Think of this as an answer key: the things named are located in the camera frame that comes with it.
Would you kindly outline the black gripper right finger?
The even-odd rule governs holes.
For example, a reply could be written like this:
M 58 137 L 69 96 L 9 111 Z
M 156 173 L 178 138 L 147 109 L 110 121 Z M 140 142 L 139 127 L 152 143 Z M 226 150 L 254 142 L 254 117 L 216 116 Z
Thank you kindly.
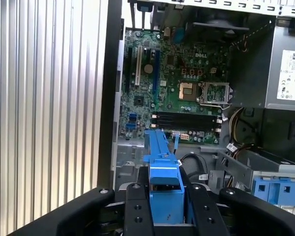
M 188 202 L 186 220 L 199 236 L 295 236 L 295 215 L 238 188 L 223 188 L 216 197 L 192 184 L 180 167 Z

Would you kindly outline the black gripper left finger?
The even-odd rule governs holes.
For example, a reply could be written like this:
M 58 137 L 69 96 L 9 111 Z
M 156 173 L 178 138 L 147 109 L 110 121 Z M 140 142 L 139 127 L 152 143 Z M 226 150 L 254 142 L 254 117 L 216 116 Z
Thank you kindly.
M 121 230 L 124 236 L 155 234 L 147 197 L 148 169 L 138 181 L 115 192 L 95 188 L 14 231 L 15 236 L 104 236 Z

